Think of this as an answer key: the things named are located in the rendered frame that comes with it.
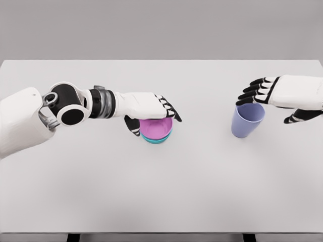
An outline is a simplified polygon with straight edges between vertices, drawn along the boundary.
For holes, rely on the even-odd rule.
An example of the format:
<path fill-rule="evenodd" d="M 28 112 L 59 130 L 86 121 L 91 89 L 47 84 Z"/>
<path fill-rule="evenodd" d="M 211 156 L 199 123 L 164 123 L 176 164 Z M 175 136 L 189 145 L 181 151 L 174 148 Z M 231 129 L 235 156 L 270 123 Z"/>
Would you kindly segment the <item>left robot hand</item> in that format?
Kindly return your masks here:
<path fill-rule="evenodd" d="M 174 118 L 182 119 L 173 105 L 161 95 L 152 92 L 126 93 L 120 96 L 116 114 L 124 117 L 127 128 L 135 136 L 140 136 L 141 119 Z"/>

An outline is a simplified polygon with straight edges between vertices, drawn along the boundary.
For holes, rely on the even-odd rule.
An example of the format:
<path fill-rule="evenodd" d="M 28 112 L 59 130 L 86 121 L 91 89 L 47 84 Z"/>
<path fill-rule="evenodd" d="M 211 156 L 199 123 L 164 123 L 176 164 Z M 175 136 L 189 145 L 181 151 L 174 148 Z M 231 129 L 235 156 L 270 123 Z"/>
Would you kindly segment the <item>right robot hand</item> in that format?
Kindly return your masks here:
<path fill-rule="evenodd" d="M 250 103 L 295 109 L 284 119 L 285 124 L 311 120 L 323 115 L 323 77 L 282 75 L 256 79 L 243 89 L 236 105 Z"/>

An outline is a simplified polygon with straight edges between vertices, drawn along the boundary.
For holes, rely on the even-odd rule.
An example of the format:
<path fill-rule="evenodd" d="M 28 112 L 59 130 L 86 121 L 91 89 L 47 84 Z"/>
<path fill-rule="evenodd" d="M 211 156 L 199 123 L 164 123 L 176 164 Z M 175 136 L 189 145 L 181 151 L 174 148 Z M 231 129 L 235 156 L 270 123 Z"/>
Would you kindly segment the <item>pink bowl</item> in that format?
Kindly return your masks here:
<path fill-rule="evenodd" d="M 170 134 L 173 128 L 173 119 L 140 119 L 140 132 L 152 140 L 160 140 Z"/>

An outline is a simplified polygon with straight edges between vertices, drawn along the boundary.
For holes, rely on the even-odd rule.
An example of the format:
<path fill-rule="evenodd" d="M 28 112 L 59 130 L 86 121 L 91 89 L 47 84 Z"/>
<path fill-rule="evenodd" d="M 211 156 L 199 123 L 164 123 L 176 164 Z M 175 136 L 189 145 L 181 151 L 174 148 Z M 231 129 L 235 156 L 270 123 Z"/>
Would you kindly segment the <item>lavender blue cup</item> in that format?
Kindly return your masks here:
<path fill-rule="evenodd" d="M 265 117 L 265 109 L 259 103 L 247 103 L 236 106 L 231 132 L 238 138 L 245 138 L 252 133 Z"/>

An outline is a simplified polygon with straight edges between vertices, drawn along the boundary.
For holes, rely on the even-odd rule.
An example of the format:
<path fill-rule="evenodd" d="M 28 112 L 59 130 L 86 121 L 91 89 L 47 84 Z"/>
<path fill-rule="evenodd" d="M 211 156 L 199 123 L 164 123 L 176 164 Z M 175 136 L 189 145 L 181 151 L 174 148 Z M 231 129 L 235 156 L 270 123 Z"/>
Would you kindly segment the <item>teal bowl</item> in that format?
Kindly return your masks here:
<path fill-rule="evenodd" d="M 140 133 L 140 134 L 141 134 L 141 137 L 145 141 L 147 141 L 147 142 L 149 142 L 151 144 L 160 144 L 160 143 L 163 143 L 164 141 L 166 141 L 168 139 L 168 137 L 172 134 L 172 131 L 173 130 L 170 130 L 170 132 L 165 137 L 163 137 L 162 139 L 150 139 L 150 138 L 144 136 L 142 133 Z"/>

